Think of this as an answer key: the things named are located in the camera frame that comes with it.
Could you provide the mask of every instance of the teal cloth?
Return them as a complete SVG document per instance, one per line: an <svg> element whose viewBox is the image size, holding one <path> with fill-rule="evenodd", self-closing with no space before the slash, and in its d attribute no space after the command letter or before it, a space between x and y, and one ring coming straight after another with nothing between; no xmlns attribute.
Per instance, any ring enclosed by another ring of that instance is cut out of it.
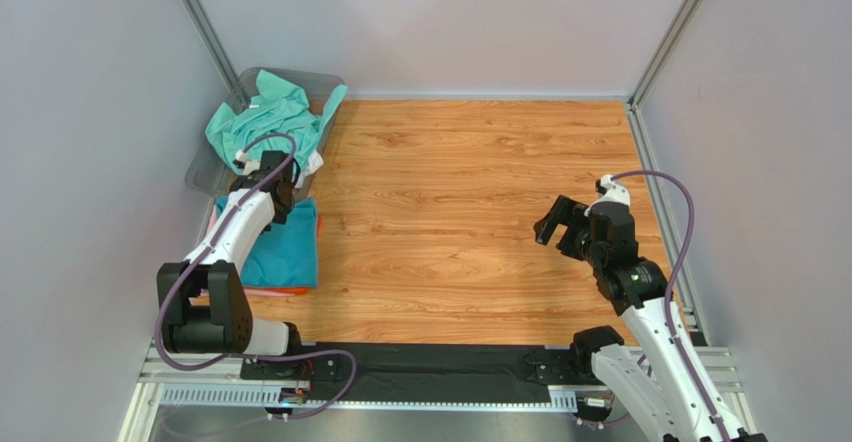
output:
<svg viewBox="0 0 852 442"><path fill-rule="evenodd" d="M228 197L216 199L216 211L222 211ZM317 286L317 204L308 198L293 207L286 224L270 224L251 248L240 280L246 287L293 288Z"/></svg>
<svg viewBox="0 0 852 442"><path fill-rule="evenodd" d="M296 139L296 162L304 169L308 166L308 157L319 144L325 126L343 101L346 86L335 87L322 115L317 116L308 111L310 101L298 85L265 70L257 74L255 85L258 95L251 98L251 105L239 115L228 104L223 103L219 107L207 124L207 140L231 170L241 173L234 166L238 150L262 135L286 133ZM282 137L264 140L249 150L249 159L260 160L264 150L290 153L290 141Z"/></svg>

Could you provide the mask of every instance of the wood grain surface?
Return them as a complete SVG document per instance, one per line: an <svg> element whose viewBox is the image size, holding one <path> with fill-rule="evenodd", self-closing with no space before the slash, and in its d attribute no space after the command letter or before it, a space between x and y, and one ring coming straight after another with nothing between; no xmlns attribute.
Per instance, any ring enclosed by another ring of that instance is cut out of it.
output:
<svg viewBox="0 0 852 442"><path fill-rule="evenodd" d="M568 344L612 325L585 263L533 240L564 194L639 167L622 104L348 101L312 188L320 287L250 297L303 340ZM626 181L640 254L668 265L642 178Z"/></svg>

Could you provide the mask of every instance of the transparent plastic bin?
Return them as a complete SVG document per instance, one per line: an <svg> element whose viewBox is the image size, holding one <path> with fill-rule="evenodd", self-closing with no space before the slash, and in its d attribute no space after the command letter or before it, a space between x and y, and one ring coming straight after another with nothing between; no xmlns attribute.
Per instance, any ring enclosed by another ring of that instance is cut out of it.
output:
<svg viewBox="0 0 852 442"><path fill-rule="evenodd" d="M234 113L241 113L246 107L248 107L248 103L251 98L258 95L255 82L257 81L257 74L261 70L275 74L278 77L303 88L305 90L305 94L308 96L308 100L311 102L322 102L319 109L320 111L322 110L322 105L325 105L325 102L331 95L331 91L343 83L343 79L333 75L253 67L240 74L238 87L231 91L225 99L225 103L231 106ZM334 126L335 119L337 119L337 111L332 114L331 119L328 121L328 124L326 124L325 130L320 137L320 142L317 146L317 151L320 154L322 154L323 149L325 149L325 145L328 142L328 136L331 134L331 129ZM228 193L228 186L232 175L234 175L234 172L230 167L222 162L222 159L219 158L219 155L213 150L213 147L205 138L204 143L201 144L201 148L198 150L198 153L195 154L195 158L189 165L189 170L186 172L186 185L190 189L205 192L211 197L219 197ZM304 184L302 184L302 188L294 191L297 202L307 198L314 175L315 174L311 174L307 176Z"/></svg>

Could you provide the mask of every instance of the gray wall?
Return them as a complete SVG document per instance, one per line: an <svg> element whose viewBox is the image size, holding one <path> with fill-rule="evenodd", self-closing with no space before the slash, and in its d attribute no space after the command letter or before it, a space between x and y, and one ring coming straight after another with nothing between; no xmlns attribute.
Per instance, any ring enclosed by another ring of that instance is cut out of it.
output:
<svg viewBox="0 0 852 442"><path fill-rule="evenodd" d="M682 0L203 0L238 71L360 96L628 95Z"/></svg>
<svg viewBox="0 0 852 442"><path fill-rule="evenodd" d="M850 36L852 0L705 0L642 109L694 191L712 339L773 442L849 440Z"/></svg>
<svg viewBox="0 0 852 442"><path fill-rule="evenodd" d="M0 438L115 440L225 94L180 0L0 0Z"/></svg>

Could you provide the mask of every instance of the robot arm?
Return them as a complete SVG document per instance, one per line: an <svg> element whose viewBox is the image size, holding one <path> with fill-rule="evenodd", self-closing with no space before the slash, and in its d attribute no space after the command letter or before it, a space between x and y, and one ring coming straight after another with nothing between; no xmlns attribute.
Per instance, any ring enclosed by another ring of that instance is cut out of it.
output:
<svg viewBox="0 0 852 442"><path fill-rule="evenodd" d="M719 424L724 424L734 441L765 441L763 435L748 435L725 404L680 322L677 304L665 302L667 282L662 270L638 256L627 189L605 176L598 181L597 191L601 197L591 206L559 196L535 224L536 242L546 245L558 225L568 226L556 247L563 255L592 266L598 291L636 336L656 380L644 373L610 327L575 336L575 348L588 369L612 389L649 440L721 441ZM687 360L670 335L666 310L677 324L676 338ZM691 370L714 401L716 413L704 403Z"/></svg>
<svg viewBox="0 0 852 442"><path fill-rule="evenodd" d="M201 244L184 261L163 264L160 268L157 289L162 305L189 261L210 249L166 309L162 336L169 352L283 355L298 341L294 326L252 316L240 281L246 257L257 237L269 224L285 223L293 210L292 162L279 172L274 182L247 200L242 199L282 164L286 156L281 151L265 151L260 162L254 163L256 170L237 177L231 185L222 217ZM209 306L190 303L201 290L207 291Z"/></svg>

